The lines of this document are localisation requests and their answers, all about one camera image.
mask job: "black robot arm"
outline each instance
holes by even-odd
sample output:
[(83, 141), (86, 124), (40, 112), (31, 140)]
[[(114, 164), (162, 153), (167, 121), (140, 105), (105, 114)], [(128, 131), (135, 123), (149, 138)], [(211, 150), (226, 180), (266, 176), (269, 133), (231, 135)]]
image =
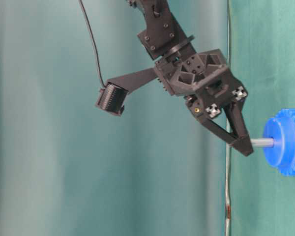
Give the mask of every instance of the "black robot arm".
[[(101, 90), (97, 107), (120, 116), (128, 94), (158, 77), (170, 95), (183, 96), (186, 106), (204, 127), (248, 156), (253, 152), (242, 108), (248, 92), (233, 76), (220, 50), (197, 53), (167, 0), (127, 0), (140, 9), (147, 29), (138, 34), (155, 67), (109, 79)], [(224, 110), (232, 131), (213, 120)]]

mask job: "blue gear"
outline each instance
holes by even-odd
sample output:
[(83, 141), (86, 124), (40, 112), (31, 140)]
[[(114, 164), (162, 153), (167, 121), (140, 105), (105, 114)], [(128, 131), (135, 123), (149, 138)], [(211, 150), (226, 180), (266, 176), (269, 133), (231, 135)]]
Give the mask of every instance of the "blue gear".
[(270, 166), (285, 176), (295, 176), (295, 109), (281, 110), (265, 125), (264, 138), (273, 138), (274, 147), (264, 148)]

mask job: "fabric backdrop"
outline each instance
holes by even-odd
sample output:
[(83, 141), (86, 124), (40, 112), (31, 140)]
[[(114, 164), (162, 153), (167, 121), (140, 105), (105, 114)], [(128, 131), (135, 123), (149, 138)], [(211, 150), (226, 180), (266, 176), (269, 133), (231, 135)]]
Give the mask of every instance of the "fabric backdrop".
[[(231, 0), (232, 68), (250, 92), (252, 137), (281, 109), (295, 108), (295, 0)], [(263, 151), (233, 151), (233, 236), (295, 236), (295, 177), (270, 167)]]
[[(226, 1), (169, 3), (199, 52), (226, 53)], [(85, 6), (105, 79), (153, 66), (138, 10)], [(225, 144), (157, 81), (120, 118), (99, 86), (77, 0), (0, 0), (0, 236), (223, 235)]]

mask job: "wire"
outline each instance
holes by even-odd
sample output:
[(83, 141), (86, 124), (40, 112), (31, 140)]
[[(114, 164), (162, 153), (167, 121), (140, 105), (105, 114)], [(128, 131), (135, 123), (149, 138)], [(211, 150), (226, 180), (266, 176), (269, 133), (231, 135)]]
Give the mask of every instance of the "wire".
[(97, 46), (96, 46), (96, 43), (95, 43), (93, 31), (92, 31), (92, 28), (91, 28), (90, 23), (89, 23), (89, 18), (88, 18), (87, 12), (85, 11), (85, 7), (83, 5), (82, 0), (79, 0), (79, 3), (80, 3), (80, 7), (82, 9), (82, 12), (83, 12), (83, 15), (84, 15), (84, 18), (85, 18), (85, 22), (86, 22), (87, 27), (88, 27), (89, 35), (91, 37), (91, 41), (92, 41), (92, 45), (93, 45), (93, 50), (94, 50), (94, 55), (95, 55), (95, 60), (96, 60), (96, 68), (97, 68), (97, 74), (98, 74), (98, 77), (99, 77), (99, 81), (100, 81), (102, 87), (103, 88), (106, 88), (106, 86), (104, 84), (104, 81), (103, 81), (102, 72), (100, 70), (98, 50), (97, 50)]
[[(228, 46), (227, 46), (227, 61), (231, 66), (232, 63), (232, 24), (231, 24), (231, 8), (230, 0), (227, 0), (227, 31), (228, 31)], [(226, 131), (231, 131), (231, 126), (229, 121), (226, 119)], [(232, 206), (231, 206), (231, 195), (230, 195), (230, 176), (231, 176), (231, 156), (232, 149), (231, 146), (226, 144), (226, 174), (225, 174), (225, 236), (229, 236), (231, 233), (231, 220), (232, 220)]]

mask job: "gray shaft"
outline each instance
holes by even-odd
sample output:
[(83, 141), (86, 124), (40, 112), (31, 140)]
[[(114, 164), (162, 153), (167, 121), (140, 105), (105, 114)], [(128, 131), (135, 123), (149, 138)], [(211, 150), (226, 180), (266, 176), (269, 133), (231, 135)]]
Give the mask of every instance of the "gray shaft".
[(255, 148), (272, 148), (274, 139), (251, 139), (251, 143)]

